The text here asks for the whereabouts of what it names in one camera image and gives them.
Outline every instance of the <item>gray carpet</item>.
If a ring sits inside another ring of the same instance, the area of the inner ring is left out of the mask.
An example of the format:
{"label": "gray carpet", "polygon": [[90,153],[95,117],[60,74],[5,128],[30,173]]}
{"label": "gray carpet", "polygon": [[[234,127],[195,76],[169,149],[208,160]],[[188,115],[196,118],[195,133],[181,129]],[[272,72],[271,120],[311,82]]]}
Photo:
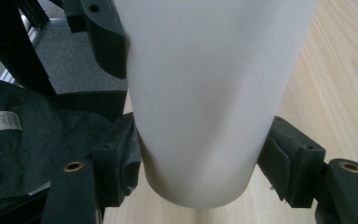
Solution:
{"label": "gray carpet", "polygon": [[[50,18],[64,18],[63,10],[48,0],[39,3]],[[35,49],[57,93],[127,89],[126,80],[108,75],[97,65],[86,33],[46,30]],[[0,76],[4,70],[0,63]]]}

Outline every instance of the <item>light wood surface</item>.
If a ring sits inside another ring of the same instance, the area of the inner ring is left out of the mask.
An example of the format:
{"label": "light wood surface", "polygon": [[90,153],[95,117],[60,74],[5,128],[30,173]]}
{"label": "light wood surface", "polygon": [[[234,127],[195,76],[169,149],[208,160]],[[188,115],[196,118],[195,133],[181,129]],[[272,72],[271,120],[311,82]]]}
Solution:
{"label": "light wood surface", "polygon": [[[326,161],[358,161],[358,0],[319,2],[278,115],[326,148]],[[107,209],[104,223],[316,223],[315,206],[292,209],[269,187],[256,167],[238,200],[194,210],[160,198],[142,169],[138,188],[119,208]]]}

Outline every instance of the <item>white cylinder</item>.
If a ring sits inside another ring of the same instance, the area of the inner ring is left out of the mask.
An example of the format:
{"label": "white cylinder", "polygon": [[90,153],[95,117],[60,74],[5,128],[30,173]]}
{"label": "white cylinder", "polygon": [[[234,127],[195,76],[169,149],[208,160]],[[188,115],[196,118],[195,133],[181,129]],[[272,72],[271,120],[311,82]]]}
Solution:
{"label": "white cylinder", "polygon": [[246,189],[316,0],[115,0],[145,173],[187,207]]}

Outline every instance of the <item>metal grommet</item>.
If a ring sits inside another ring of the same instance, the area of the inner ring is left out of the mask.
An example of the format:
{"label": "metal grommet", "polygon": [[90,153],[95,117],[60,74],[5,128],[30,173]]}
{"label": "metal grommet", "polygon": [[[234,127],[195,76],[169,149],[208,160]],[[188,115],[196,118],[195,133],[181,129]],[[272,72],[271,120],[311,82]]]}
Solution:
{"label": "metal grommet", "polygon": [[81,168],[83,168],[84,166],[84,163],[83,162],[80,162],[80,161],[74,161],[74,162],[71,162],[69,164],[67,164],[63,170],[65,172],[74,172],[74,171],[78,171],[80,170]]}
{"label": "metal grommet", "polygon": [[358,165],[353,162],[342,161],[339,166],[346,171],[358,174]]}

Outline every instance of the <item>white label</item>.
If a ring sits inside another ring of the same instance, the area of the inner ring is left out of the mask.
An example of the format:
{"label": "white label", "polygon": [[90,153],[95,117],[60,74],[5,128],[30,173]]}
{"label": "white label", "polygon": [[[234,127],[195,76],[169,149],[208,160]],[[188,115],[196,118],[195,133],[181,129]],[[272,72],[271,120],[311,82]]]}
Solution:
{"label": "white label", "polygon": [[10,111],[0,111],[0,131],[22,130],[19,115]]}

